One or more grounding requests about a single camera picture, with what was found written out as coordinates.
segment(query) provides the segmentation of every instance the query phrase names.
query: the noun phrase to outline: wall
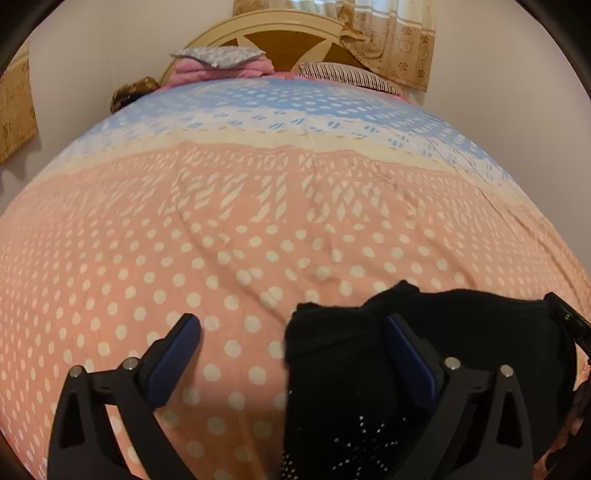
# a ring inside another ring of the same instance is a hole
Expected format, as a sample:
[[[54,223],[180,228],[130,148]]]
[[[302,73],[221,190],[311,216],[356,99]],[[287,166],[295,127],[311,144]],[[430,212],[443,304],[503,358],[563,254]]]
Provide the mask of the wall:
[[[515,1],[439,5],[417,100],[511,173],[591,273],[591,100],[578,77]]]
[[[40,139],[0,166],[0,212],[108,115],[115,88],[159,79],[170,51],[231,10],[232,0],[66,0],[30,40]],[[439,2],[429,91],[415,98],[495,157],[591,271],[591,102],[540,24],[514,0]]]

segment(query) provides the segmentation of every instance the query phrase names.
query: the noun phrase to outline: bed sheet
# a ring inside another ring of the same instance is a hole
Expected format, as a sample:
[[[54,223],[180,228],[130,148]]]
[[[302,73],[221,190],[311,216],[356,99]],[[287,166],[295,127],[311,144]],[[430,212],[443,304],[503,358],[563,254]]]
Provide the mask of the bed sheet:
[[[403,279],[553,290],[591,317],[589,280],[551,223],[441,119],[308,80],[149,95],[76,140],[0,218],[2,433],[45,478],[68,369],[114,368],[191,312],[203,347],[158,421],[197,478],[275,478],[296,304],[359,305]]]

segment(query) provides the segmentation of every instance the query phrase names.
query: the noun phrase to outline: brown curtain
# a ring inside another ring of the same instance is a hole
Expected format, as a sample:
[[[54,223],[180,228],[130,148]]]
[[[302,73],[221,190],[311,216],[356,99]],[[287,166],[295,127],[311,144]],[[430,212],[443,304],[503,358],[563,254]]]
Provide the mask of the brown curtain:
[[[436,31],[437,0],[235,0],[234,15],[267,8],[337,18],[345,47],[384,78],[426,91]]]
[[[0,77],[0,163],[37,134],[27,45]]]

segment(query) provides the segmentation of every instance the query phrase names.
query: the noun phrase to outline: wooden headboard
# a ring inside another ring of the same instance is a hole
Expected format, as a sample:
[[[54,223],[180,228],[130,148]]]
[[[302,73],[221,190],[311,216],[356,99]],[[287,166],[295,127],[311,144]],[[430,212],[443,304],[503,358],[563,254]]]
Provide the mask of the wooden headboard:
[[[304,61],[335,61],[366,69],[340,41],[343,25],[332,18],[297,10],[259,10],[226,20],[186,47],[240,45],[266,52],[277,72],[299,69]],[[174,71],[174,60],[161,85]]]

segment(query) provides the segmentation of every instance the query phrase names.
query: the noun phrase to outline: beige curtain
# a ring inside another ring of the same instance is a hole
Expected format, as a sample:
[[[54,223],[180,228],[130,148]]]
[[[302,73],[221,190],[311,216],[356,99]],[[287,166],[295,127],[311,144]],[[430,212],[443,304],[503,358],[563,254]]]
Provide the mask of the beige curtain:
[[[235,0],[234,15],[286,8],[337,18],[345,47],[384,78],[427,90],[437,0]]]
[[[0,163],[37,134],[25,44],[0,77]]]

